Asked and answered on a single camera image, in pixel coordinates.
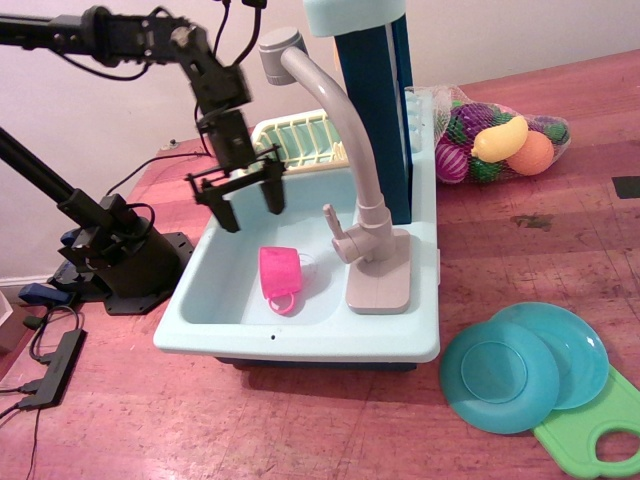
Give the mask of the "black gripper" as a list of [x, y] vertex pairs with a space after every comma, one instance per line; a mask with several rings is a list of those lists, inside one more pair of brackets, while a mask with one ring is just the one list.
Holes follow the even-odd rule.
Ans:
[[[230, 176], [236, 170], [244, 170], [256, 162], [256, 153], [251, 142], [244, 117], [239, 110], [212, 111], [204, 114], [196, 125], [214, 150], [219, 168], [224, 172], [208, 179], [208, 171], [187, 174], [186, 181], [192, 188], [194, 201], [209, 208], [220, 227], [229, 233], [240, 230], [233, 207], [224, 196], [235, 189]], [[259, 155], [262, 160], [261, 190], [272, 214], [279, 215], [285, 208], [283, 175], [286, 165], [280, 158], [278, 144]]]

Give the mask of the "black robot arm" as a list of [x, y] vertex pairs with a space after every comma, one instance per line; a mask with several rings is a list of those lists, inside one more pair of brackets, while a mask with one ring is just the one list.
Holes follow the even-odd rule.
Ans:
[[[179, 64], [188, 77], [201, 118], [198, 131], [206, 135], [215, 152], [219, 167], [189, 175], [196, 203], [207, 206], [226, 231], [239, 231], [231, 203], [225, 195], [253, 184], [259, 184], [268, 211], [280, 214], [285, 208], [282, 176], [284, 164], [272, 147], [256, 153], [248, 128], [238, 107], [251, 101], [240, 63], [255, 46], [261, 26], [262, 11], [267, 1], [242, 1], [254, 9], [254, 25], [249, 44], [229, 66], [222, 65], [216, 50], [210, 49], [207, 32], [185, 17], [174, 17], [163, 7], [146, 16], [115, 15], [106, 7], [94, 6], [82, 16], [60, 15], [55, 18], [1, 15], [1, 45], [25, 50], [44, 48], [59, 57], [87, 55], [107, 68], [122, 62], [145, 64], [140, 74], [103, 78], [131, 81], [144, 75], [148, 65]], [[99, 229], [107, 236], [137, 239], [147, 233], [130, 234], [133, 227], [125, 219], [134, 207], [117, 207], [111, 213], [79, 189], [73, 188], [31, 151], [1, 128], [1, 159], [52, 199], [59, 210], [82, 229]], [[221, 171], [225, 178], [237, 170], [263, 162], [260, 170], [222, 184], [203, 179], [198, 187], [195, 179]]]

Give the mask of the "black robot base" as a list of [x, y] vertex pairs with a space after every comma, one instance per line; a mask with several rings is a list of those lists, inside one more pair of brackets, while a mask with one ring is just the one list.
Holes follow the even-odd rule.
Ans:
[[150, 205], [118, 194], [96, 202], [76, 189], [57, 208], [78, 227], [62, 240], [51, 286], [112, 316], [146, 314], [173, 294], [194, 246], [182, 232], [159, 232]]

